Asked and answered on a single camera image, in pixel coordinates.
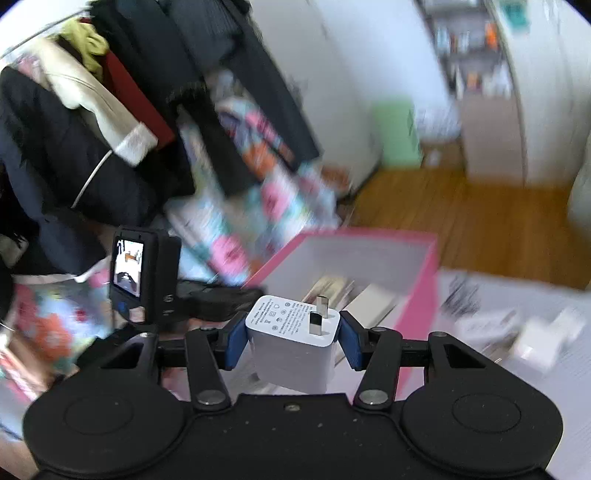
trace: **clothes rack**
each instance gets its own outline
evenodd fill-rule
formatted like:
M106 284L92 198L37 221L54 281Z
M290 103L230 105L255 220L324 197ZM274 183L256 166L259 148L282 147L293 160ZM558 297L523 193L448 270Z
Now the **clothes rack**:
M77 12L68 15L67 17L60 18L59 20L56 20L55 22L51 22L51 23L47 24L45 27L43 27L41 30L39 30L35 34L31 35L30 37L25 38L23 41L19 42L18 44L14 45L13 47L8 48L4 53L2 53L2 56L0 56L0 60L4 59L8 55L10 55L12 52L14 52L15 50L19 49L24 44L26 44L29 41L31 41L33 38L38 37L42 33L45 33L46 31L52 29L53 27L55 27L55 26L57 26L57 25L65 22L66 20L69 20L69 19L74 18L74 17L78 17L79 15L82 15L82 14L88 12L88 10L89 10L89 7L85 7L82 10L78 10Z

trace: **red garment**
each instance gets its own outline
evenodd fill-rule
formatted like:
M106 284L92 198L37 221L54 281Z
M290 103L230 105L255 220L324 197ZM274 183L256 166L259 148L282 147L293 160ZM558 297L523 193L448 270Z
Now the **red garment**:
M174 132L134 82L124 65L111 51L102 58L103 85L125 105L127 110L158 138L157 149L175 140Z

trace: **white jacket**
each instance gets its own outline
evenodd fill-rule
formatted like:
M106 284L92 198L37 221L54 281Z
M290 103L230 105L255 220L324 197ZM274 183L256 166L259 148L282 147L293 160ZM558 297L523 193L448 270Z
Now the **white jacket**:
M96 118L100 133L111 149L135 167L156 147L158 139L143 123L103 87L92 74L68 52L46 38L39 38L30 47L53 91L64 106L83 107Z

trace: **camera screen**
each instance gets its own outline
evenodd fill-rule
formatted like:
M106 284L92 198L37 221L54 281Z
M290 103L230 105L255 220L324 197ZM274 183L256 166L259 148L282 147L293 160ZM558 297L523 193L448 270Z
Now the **camera screen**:
M142 277L144 244L130 240L117 240L113 283L139 298Z

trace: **shelf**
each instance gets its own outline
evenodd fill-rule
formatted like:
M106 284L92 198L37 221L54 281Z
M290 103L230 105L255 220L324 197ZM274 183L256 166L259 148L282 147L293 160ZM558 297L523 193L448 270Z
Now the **shelf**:
M442 59L442 60L446 60L446 61L458 61L461 59L467 59L470 57L474 57L474 56L480 56L480 55L489 55L489 56L493 56L493 55L497 55L497 56L502 56L503 52L501 51L500 48L498 48L497 50L493 50L492 48L489 47L479 47L479 48L473 48L471 50L468 50L465 53L450 53L450 54L438 54L437 56Z
M432 10L425 10L427 18L438 19L445 17L453 17L455 15L472 14L472 13L488 13L484 4L479 5L458 5L457 7L436 8Z

